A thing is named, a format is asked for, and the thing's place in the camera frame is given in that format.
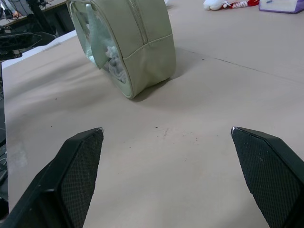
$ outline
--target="clear plastic panel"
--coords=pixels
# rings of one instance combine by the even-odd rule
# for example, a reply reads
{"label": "clear plastic panel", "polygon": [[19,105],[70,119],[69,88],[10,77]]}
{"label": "clear plastic panel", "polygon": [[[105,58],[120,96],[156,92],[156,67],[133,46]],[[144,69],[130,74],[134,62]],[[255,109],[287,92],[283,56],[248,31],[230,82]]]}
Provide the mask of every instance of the clear plastic panel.
{"label": "clear plastic panel", "polygon": [[[89,25],[87,10],[86,10],[86,3],[81,3],[78,1],[73,2],[72,7],[75,9],[74,10],[75,15],[79,19],[83,32],[85,33],[85,37],[90,43],[90,25]],[[127,73],[120,61],[115,42],[109,30],[107,29],[106,23],[100,17],[94,5],[92,5],[92,9],[93,9],[94,20],[96,21],[98,27],[100,28],[98,30],[98,35],[101,36],[100,40],[102,40],[102,42],[100,43],[100,45],[102,47],[101,48],[99,47],[99,49],[104,52],[102,54],[106,54],[106,56],[108,57],[108,61],[106,62],[106,64],[104,64],[102,68],[110,75],[112,75],[114,78],[125,84]]]}

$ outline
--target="plush toy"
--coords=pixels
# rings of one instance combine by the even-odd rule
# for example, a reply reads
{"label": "plush toy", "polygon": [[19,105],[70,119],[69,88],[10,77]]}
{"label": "plush toy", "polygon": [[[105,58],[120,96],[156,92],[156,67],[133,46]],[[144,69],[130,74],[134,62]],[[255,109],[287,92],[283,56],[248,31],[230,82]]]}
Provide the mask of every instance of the plush toy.
{"label": "plush toy", "polygon": [[258,5],[260,0],[243,0],[243,1],[235,1],[235,0],[205,0],[204,8],[206,10],[219,10],[224,8],[242,8],[247,6],[256,6]]}

